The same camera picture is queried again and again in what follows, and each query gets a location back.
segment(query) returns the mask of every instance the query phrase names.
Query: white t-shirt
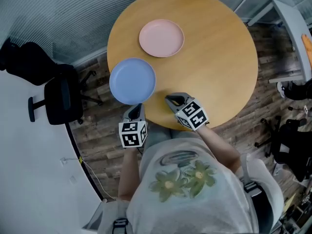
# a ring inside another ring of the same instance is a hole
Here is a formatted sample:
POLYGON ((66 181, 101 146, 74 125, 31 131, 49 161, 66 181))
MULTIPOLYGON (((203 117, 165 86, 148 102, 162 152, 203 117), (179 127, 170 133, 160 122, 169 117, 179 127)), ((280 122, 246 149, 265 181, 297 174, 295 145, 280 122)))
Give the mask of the white t-shirt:
MULTIPOLYGON (((268 196, 275 224, 282 213, 283 194, 261 160, 250 160, 247 166, 250 178, 268 196)), ((133 233, 258 232, 253 205, 239 180, 242 168, 233 174, 200 139, 171 139, 150 147, 143 155, 140 177, 131 202, 123 204, 133 233)), ((112 203, 120 208, 120 201, 112 203)), ((104 211, 106 220, 98 233, 108 230, 107 214, 104 211)))

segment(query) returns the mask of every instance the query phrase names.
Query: wooden floor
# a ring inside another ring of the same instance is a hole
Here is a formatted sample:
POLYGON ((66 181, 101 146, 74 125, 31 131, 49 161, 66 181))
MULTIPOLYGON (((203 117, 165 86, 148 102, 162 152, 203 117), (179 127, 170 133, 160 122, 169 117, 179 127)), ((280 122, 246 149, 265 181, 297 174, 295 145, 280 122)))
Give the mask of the wooden floor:
MULTIPOLYGON (((276 84, 268 84, 268 79, 282 71, 299 69, 298 59, 292 50, 288 34, 283 28, 270 29, 265 25, 249 27, 253 37, 259 61, 258 81, 254 93, 245 108, 233 119, 220 125, 214 130, 237 148, 242 154, 249 153, 262 159, 270 172, 273 171, 273 157, 265 158, 264 153, 269 148, 266 145, 260 149, 254 147, 255 142, 262 142, 269 137, 261 118, 272 119, 281 115, 283 122, 288 118, 305 117, 299 111, 289 111, 287 108, 312 107, 312 102, 292 101, 281 98, 276 84)), ((128 106, 119 103, 109 89, 109 71, 106 55, 89 61, 84 66, 80 77, 89 70, 95 70, 97 75, 87 82, 85 95, 101 98, 102 106, 92 102, 84 103, 84 123, 70 124, 77 146, 84 160, 92 167, 99 177, 104 189, 112 196, 117 196, 118 182, 124 150, 118 136, 118 123, 128 106)), ((312 122, 301 127, 300 131, 311 131, 312 122)), ((102 195, 106 194, 100 188, 97 180, 91 175, 102 195)), ((289 198, 295 192, 303 190, 302 186, 293 182, 293 175, 282 171, 275 177, 280 184, 284 198, 289 198)))

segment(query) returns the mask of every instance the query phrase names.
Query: black chair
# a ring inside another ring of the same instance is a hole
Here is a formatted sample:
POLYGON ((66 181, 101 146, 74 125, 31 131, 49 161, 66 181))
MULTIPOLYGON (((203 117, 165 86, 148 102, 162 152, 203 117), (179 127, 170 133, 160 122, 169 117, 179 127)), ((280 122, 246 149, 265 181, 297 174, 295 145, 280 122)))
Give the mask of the black chair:
POLYGON ((265 120, 261 119, 261 123, 266 125, 270 131, 271 137, 263 143, 255 143, 254 146, 259 148, 271 142, 270 150, 265 154, 269 157, 273 154, 278 164, 287 164, 296 176, 298 181, 309 178, 312 174, 312 152, 311 140, 312 132, 299 132, 298 128, 307 123, 307 120, 288 119, 286 124, 280 126, 281 116, 276 116, 277 123, 273 129, 265 120), (281 144, 289 148, 288 152, 281 152, 281 144))
POLYGON ((96 75, 90 71, 79 82, 78 74, 72 65, 56 64, 36 43, 28 42, 21 47, 7 39, 0 49, 0 70, 21 77, 34 85, 44 87, 44 100, 33 103, 28 99, 28 112, 31 122, 35 122, 34 110, 45 105, 47 117, 52 125, 65 124, 80 119, 83 115, 82 99, 102 105, 103 102, 80 94, 87 79, 96 75))

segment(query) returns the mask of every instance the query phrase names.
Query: table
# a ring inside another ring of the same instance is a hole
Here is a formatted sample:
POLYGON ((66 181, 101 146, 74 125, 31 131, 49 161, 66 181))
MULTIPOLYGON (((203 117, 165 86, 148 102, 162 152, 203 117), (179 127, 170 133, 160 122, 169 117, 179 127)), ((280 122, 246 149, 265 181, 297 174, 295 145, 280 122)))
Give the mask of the table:
POLYGON ((197 98, 209 126, 233 118, 248 102, 257 80, 257 53, 240 18, 218 0, 136 0, 116 20, 109 36, 110 72, 126 58, 141 58, 156 73, 154 94, 144 103, 146 118, 159 125, 186 130, 177 123, 164 98, 186 92, 197 98), (174 56, 156 58, 138 42, 142 27, 168 19, 183 30, 185 41, 174 56))
POLYGON ((269 83, 289 80, 304 80, 308 81, 312 78, 311 65, 309 62, 306 48, 302 41, 302 34, 307 35, 312 40, 311 33, 307 27, 305 20, 303 19, 299 10, 294 7, 290 7, 278 0, 272 0, 265 8, 263 8, 253 19, 247 24, 252 26, 255 22, 260 20, 271 9, 275 8, 282 21, 284 22, 287 32, 292 40, 292 44, 296 50, 298 60, 301 66, 301 74, 295 76, 282 76, 274 79, 270 79, 269 83))

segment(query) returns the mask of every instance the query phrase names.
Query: pink plate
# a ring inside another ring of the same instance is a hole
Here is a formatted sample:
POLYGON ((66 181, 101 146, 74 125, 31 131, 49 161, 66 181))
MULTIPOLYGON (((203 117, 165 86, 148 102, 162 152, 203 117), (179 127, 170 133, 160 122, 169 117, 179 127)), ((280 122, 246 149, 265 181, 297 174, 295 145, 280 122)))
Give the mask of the pink plate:
POLYGON ((157 19, 141 29, 139 42, 147 54, 154 57, 169 57, 182 48, 184 35, 174 22, 157 19))

